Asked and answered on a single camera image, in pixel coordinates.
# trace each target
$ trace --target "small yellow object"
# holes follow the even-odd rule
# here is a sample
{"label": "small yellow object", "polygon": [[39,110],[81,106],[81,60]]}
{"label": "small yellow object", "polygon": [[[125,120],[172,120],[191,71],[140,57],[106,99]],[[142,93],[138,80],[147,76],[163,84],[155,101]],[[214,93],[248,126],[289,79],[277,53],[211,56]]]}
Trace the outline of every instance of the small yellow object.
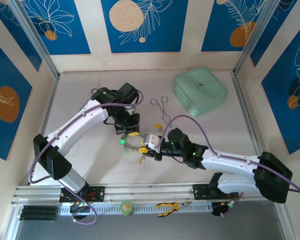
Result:
{"label": "small yellow object", "polygon": [[144,165],[144,164],[145,164],[145,159],[146,159],[146,156],[145,156],[145,155],[142,155],[142,156],[140,157],[139,164]]}
{"label": "small yellow object", "polygon": [[128,136],[130,136],[130,137],[133,137],[133,136],[138,136],[139,135],[139,133],[138,132],[130,132],[129,134],[128,134]]}
{"label": "small yellow object", "polygon": [[162,129],[162,125],[158,124],[158,123],[155,123],[153,125],[156,129]]}
{"label": "small yellow object", "polygon": [[149,152],[149,149],[146,149],[145,147],[139,148],[140,153],[142,154],[146,154],[147,152]]}
{"label": "small yellow object", "polygon": [[172,207],[172,209],[170,209],[166,213],[158,214],[158,217],[162,218],[162,217],[168,216],[169,214],[173,213],[174,211],[178,211],[180,208],[183,208],[191,203],[192,203],[192,201],[184,201],[184,202],[179,202],[179,203],[178,202],[172,202],[172,203],[163,202],[163,203],[157,204],[155,207],[156,208],[165,207],[165,206]]}

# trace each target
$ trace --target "cable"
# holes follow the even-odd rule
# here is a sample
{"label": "cable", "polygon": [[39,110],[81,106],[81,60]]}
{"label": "cable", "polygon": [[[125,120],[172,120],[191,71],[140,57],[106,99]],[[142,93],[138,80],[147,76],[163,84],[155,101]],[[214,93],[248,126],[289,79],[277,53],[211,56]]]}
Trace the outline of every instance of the cable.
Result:
{"label": "cable", "polygon": [[92,211],[93,211],[93,213],[94,213],[94,220],[93,221],[91,221],[91,222],[82,222],[82,221],[78,221],[78,220],[76,220],[76,218],[75,218],[75,213],[78,211],[78,209],[79,209],[79,207],[76,209],[76,210],[74,210],[73,211],[73,213],[71,214],[71,217],[72,217],[72,219],[73,219],[73,221],[75,222],[75,223],[78,223],[78,224],[81,224],[81,225],[92,225],[92,224],[94,224],[96,221],[97,221],[97,219],[98,219],[98,214],[97,214],[97,212],[96,212],[96,210],[86,201],[86,200],[84,200],[82,197],[80,197],[78,194],[76,194],[74,191],[72,191],[69,187],[67,187],[67,186],[65,186],[65,185],[63,185],[64,186],[64,188],[65,189],[67,189],[68,190],[68,192],[69,193],[71,193],[73,196],[75,196],[77,199],[79,199],[80,201],[82,201],[82,202],[84,202]]}
{"label": "cable", "polygon": [[240,196],[239,196],[239,198],[238,198],[238,200],[237,201],[235,201],[235,203],[232,205],[232,207],[231,208],[229,208],[229,210],[228,211],[226,211],[225,213],[223,213],[221,216],[222,217],[224,217],[226,214],[228,214],[229,213],[229,211],[230,211],[230,209],[232,209],[238,202],[239,202],[239,200],[242,198],[242,196],[244,195],[244,192],[242,192],[241,194],[240,194]]}
{"label": "cable", "polygon": [[[136,100],[135,100],[135,104],[137,104],[139,102],[139,94],[138,94],[138,96],[136,97]],[[134,108],[134,106],[132,106],[132,107],[130,107],[130,108],[126,108],[126,110],[131,110],[131,109],[133,109]]]}
{"label": "cable", "polygon": [[[213,154],[215,154],[216,156],[219,156],[219,157],[222,157],[222,158],[226,158],[226,159],[231,159],[231,160],[237,160],[237,161],[241,161],[241,162],[244,162],[244,163],[247,163],[248,162],[248,159],[243,159],[243,158],[239,158],[239,157],[235,157],[235,156],[227,156],[227,155],[218,155],[218,153],[213,149],[213,147],[211,146],[210,144],[210,141],[208,139],[208,136],[205,132],[205,130],[202,128],[202,126],[192,117],[188,116],[188,115],[178,115],[178,116],[175,116],[174,118],[172,118],[169,123],[166,125],[166,127],[164,128],[163,130],[163,133],[162,133],[162,137],[159,141],[159,143],[157,144],[157,146],[155,146],[154,148],[158,148],[161,143],[163,142],[164,140],[164,136],[166,135],[166,132],[168,130],[168,127],[171,125],[171,123],[178,119],[178,118],[181,118],[181,117],[184,117],[184,118],[187,118],[187,119],[190,119],[192,120],[201,130],[201,132],[203,133],[204,135],[204,138],[206,140],[206,143],[208,144],[208,147],[210,148],[210,150],[213,152]],[[283,179],[284,181],[286,181],[288,184],[292,185],[294,188],[296,189],[292,189],[292,188],[289,188],[289,191],[291,192],[296,192],[296,193],[300,193],[300,187],[297,186],[294,182],[292,182],[291,180],[289,180],[288,178],[286,178],[285,176],[283,176],[282,174],[278,173],[277,171],[271,169],[270,167],[266,166],[266,165],[263,165],[262,163],[259,163],[259,162],[256,162],[256,161],[251,161],[250,160],[250,163],[253,164],[253,165],[256,165],[258,167],[261,167],[263,169],[266,169],[268,170],[269,172],[277,175],[279,178]]]}
{"label": "cable", "polygon": [[174,160],[176,160],[178,163],[180,163],[180,164],[184,164],[184,162],[183,161],[179,161],[178,159],[176,159],[174,156],[171,156]]}
{"label": "cable", "polygon": [[[110,106],[118,106],[118,107],[134,107],[134,106],[137,106],[139,104],[142,103],[142,101],[144,100],[144,94],[138,90],[138,93],[140,94],[141,96],[141,99],[139,102],[136,102],[136,103],[132,103],[132,104],[124,104],[124,103],[103,103],[103,104],[100,104],[100,105],[97,105],[97,106],[94,106],[94,107],[91,107],[89,109],[87,109],[84,114],[81,114],[79,116],[77,116],[75,119],[73,119],[71,122],[69,122],[63,129],[61,129],[61,131],[58,132],[57,136],[55,136],[54,138],[51,139],[51,141],[49,141],[47,143],[46,146],[44,146],[44,148],[39,152],[39,154],[36,156],[34,162],[32,163],[31,165],[31,168],[29,170],[29,173],[28,173],[28,181],[30,184],[37,184],[43,180],[46,180],[48,178],[50,178],[50,176],[45,176],[45,177],[42,177],[38,180],[32,180],[32,174],[33,174],[33,171],[35,169],[35,166],[36,164],[39,162],[41,156],[43,155],[43,153],[51,146],[51,144],[57,139],[59,138],[72,124],[74,124],[76,121],[78,121],[80,118],[82,118],[83,116],[87,115],[88,113],[90,113],[91,111],[95,110],[95,109],[98,109],[98,108],[102,108],[102,107],[110,107]],[[74,195],[76,198],[78,198],[79,200],[81,200],[82,202],[84,202],[85,204],[87,204],[87,206],[89,206],[89,208],[94,212],[95,214],[95,219],[94,221],[92,222],[81,222],[81,221],[77,221],[75,218],[74,218],[74,214],[72,213],[72,218],[73,220],[78,223],[78,224],[82,224],[82,225],[92,225],[94,224],[96,221],[97,221],[97,212],[96,210],[86,201],[84,200],[83,198],[81,198],[80,196],[78,196],[75,192],[73,192],[70,188],[68,188],[67,186],[65,186],[64,184],[62,184],[60,181],[59,183],[65,187],[65,189],[67,189],[72,195]]]}

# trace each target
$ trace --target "black bracket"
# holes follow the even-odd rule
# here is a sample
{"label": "black bracket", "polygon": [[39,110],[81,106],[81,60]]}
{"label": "black bracket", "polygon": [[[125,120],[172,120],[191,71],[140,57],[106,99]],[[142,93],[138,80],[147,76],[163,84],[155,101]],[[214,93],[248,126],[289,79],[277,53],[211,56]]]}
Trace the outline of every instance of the black bracket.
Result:
{"label": "black bracket", "polygon": [[194,200],[228,200],[230,198],[230,194],[225,194],[221,191],[211,191],[209,184],[194,184],[192,188]]}
{"label": "black bracket", "polygon": [[[104,186],[89,186],[87,189],[88,194],[85,200],[90,203],[102,203],[105,197],[105,187]],[[81,202],[78,198],[73,196],[65,188],[61,189],[60,193],[60,203],[76,203]]]}

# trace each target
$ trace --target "white table surface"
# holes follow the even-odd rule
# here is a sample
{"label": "white table surface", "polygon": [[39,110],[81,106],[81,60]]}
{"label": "white table surface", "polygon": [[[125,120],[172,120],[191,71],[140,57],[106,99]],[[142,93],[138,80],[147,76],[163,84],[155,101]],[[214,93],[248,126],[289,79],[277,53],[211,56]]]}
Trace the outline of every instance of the white table surface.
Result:
{"label": "white table surface", "polygon": [[[185,70],[109,71],[62,75],[45,134],[53,132],[75,115],[91,96],[91,89],[119,89],[128,82],[144,94],[143,103],[137,107],[137,112],[140,113],[140,131],[159,135],[153,125],[165,124],[161,111],[158,106],[150,104],[150,99],[167,96],[169,102],[165,104],[165,109],[171,118],[180,114],[189,115],[173,93],[174,79],[183,72]],[[202,125],[216,150],[254,155],[230,73],[217,71],[213,74],[227,88],[228,96],[221,107],[195,119]],[[197,125],[189,119],[179,118],[173,126],[180,128],[192,142],[207,145]],[[142,167],[138,164],[141,154],[132,152],[127,155],[119,141],[120,136],[116,135],[113,126],[100,123],[74,145],[66,158],[89,184],[208,182],[218,172],[192,169],[168,157],[163,157],[161,162],[147,157]],[[46,175],[45,170],[37,165],[33,179]],[[47,179],[38,184],[57,185],[58,182]]]}

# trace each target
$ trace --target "orange circle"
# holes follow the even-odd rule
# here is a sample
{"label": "orange circle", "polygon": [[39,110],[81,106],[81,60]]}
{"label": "orange circle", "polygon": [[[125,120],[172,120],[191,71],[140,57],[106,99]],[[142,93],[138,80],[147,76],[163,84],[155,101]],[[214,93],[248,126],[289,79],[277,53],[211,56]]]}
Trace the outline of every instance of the orange circle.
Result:
{"label": "orange circle", "polygon": [[216,4],[222,5],[225,4],[227,0],[216,0]]}
{"label": "orange circle", "polygon": [[50,41],[54,41],[54,40],[57,39],[57,34],[56,34],[54,31],[48,30],[48,31],[46,31],[46,32],[44,33],[44,35],[45,35],[45,37],[46,37],[47,39],[49,39]]}
{"label": "orange circle", "polygon": [[295,95],[291,95],[289,98],[288,98],[288,107],[290,109],[296,109],[298,107],[298,98],[295,96]]}
{"label": "orange circle", "polygon": [[131,32],[144,22],[142,9],[131,0],[117,1],[109,11],[110,22],[120,32]]}
{"label": "orange circle", "polygon": [[230,44],[233,47],[243,47],[254,29],[256,22],[249,21],[245,25],[238,26],[231,34]]}
{"label": "orange circle", "polygon": [[0,87],[0,119],[6,123],[13,123],[18,117],[19,110],[20,102],[17,92],[9,86]]}
{"label": "orange circle", "polygon": [[146,42],[146,39],[145,39],[144,37],[140,37],[140,38],[139,38],[139,42],[143,44],[143,43]]}

